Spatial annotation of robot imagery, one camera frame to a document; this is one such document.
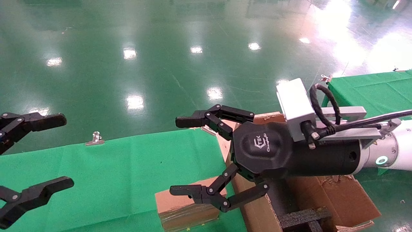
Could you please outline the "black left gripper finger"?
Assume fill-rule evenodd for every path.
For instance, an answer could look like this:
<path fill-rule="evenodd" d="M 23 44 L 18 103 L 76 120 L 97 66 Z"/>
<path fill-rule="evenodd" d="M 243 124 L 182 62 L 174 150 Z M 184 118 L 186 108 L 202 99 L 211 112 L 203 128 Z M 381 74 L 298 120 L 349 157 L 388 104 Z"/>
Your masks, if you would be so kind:
<path fill-rule="evenodd" d="M 38 112 L 14 114 L 5 112 L 0 118 L 0 154 L 3 155 L 15 143 L 30 132 L 44 131 L 67 124 L 62 113 L 41 115 Z"/>
<path fill-rule="evenodd" d="M 67 176 L 30 186 L 21 192 L 1 186 L 0 198 L 5 202 L 0 210 L 1 229 L 6 230 L 10 228 L 27 211 L 47 205 L 54 193 L 72 188 L 73 186 L 73 179 Z"/>

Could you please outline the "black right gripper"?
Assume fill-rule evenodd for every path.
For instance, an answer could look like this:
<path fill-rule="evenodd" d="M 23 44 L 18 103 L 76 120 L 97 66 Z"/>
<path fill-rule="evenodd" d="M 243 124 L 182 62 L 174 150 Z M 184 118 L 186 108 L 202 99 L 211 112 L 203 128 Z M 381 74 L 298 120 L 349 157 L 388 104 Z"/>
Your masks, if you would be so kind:
<path fill-rule="evenodd" d="M 210 204 L 221 212 L 242 207 L 269 190 L 265 182 L 229 198 L 220 192 L 239 172 L 248 180 L 328 175 L 350 175 L 360 162 L 357 140 L 321 141 L 310 149 L 306 141 L 293 141 L 286 123 L 254 124 L 255 114 L 216 104 L 208 110 L 196 110 L 190 117 L 176 117 L 178 128 L 207 125 L 225 140 L 232 140 L 231 155 L 235 164 L 222 172 L 209 186 L 175 185 L 173 196 L 188 196 L 195 204 Z M 241 125 L 234 130 L 222 120 Z"/>

